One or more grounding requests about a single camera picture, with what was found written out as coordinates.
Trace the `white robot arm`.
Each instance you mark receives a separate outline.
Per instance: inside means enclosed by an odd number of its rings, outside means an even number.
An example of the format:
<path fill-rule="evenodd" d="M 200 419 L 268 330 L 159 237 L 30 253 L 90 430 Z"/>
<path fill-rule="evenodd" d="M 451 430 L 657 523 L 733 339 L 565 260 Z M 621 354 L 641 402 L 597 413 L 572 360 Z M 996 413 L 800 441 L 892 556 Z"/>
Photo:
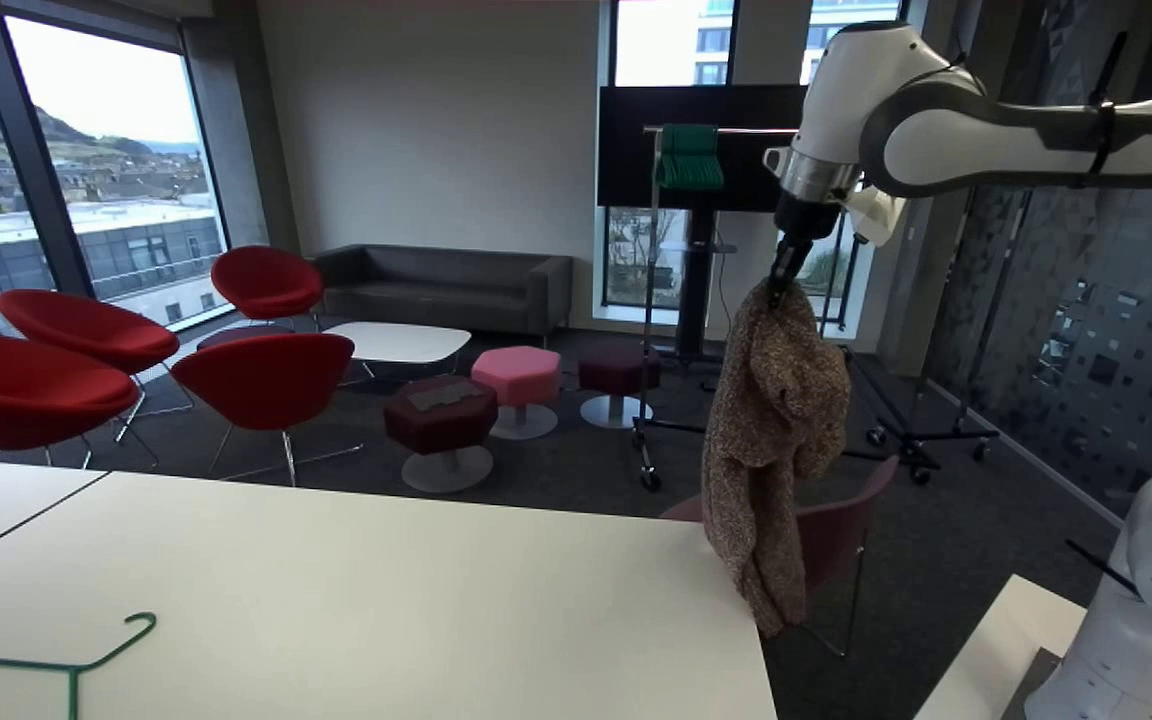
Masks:
<path fill-rule="evenodd" d="M 771 163 L 779 250 L 814 250 L 868 179 L 889 197 L 967 185 L 1152 190 L 1152 95 L 1008 106 L 910 25 L 844 25 Z"/>

